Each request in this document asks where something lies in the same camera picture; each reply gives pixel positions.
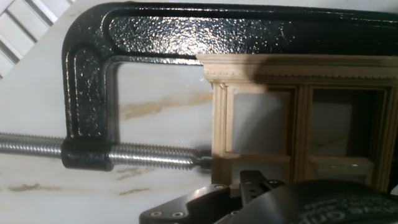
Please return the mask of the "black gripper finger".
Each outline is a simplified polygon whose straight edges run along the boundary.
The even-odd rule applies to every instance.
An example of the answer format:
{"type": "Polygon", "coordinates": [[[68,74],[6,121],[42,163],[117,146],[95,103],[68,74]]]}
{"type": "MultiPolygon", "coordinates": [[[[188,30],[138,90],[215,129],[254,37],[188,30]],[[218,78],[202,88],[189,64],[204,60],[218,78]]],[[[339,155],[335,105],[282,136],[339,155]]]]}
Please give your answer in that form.
{"type": "Polygon", "coordinates": [[[258,170],[244,170],[235,189],[211,184],[142,212],[139,224],[227,223],[262,194],[281,187],[283,181],[267,179],[258,170]]]}

